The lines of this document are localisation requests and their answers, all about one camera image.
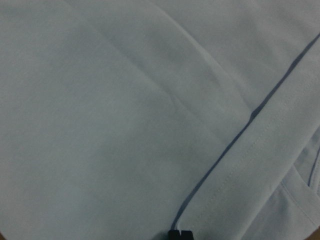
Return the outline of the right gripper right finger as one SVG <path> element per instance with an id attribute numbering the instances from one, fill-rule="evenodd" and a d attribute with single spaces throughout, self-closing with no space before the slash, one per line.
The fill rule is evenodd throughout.
<path id="1" fill-rule="evenodd" d="M 182 230 L 180 235 L 181 240 L 193 240 L 193 232 L 191 230 Z"/>

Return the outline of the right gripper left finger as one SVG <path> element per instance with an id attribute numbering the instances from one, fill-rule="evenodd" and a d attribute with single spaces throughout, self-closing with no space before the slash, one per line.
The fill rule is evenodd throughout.
<path id="1" fill-rule="evenodd" d="M 167 233 L 168 235 L 168 240 L 180 240 L 181 239 L 181 234 L 179 230 L 174 230 L 171 229 Z"/>

